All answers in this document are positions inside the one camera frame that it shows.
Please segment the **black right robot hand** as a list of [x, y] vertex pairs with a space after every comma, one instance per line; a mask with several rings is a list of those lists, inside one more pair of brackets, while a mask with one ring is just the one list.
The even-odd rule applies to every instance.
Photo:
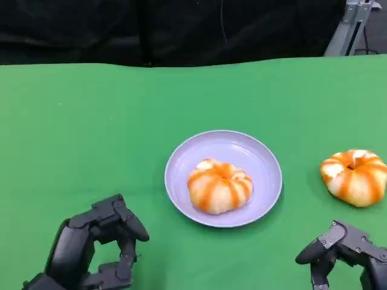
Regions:
[[363, 267], [363, 289], [386, 289], [386, 248], [369, 240], [369, 234], [342, 221], [334, 220], [325, 233], [310, 242], [295, 258], [299, 265], [310, 265], [313, 289], [329, 289], [328, 275], [341, 260], [350, 267]]

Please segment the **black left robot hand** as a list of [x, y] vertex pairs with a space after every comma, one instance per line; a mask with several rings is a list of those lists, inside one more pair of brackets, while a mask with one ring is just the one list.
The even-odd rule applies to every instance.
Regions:
[[[120, 194], [93, 203], [91, 209], [65, 219], [56, 234], [44, 271], [23, 283], [24, 289], [126, 289], [137, 261], [135, 244], [149, 234]], [[119, 261], [89, 272], [94, 243], [117, 242]]]

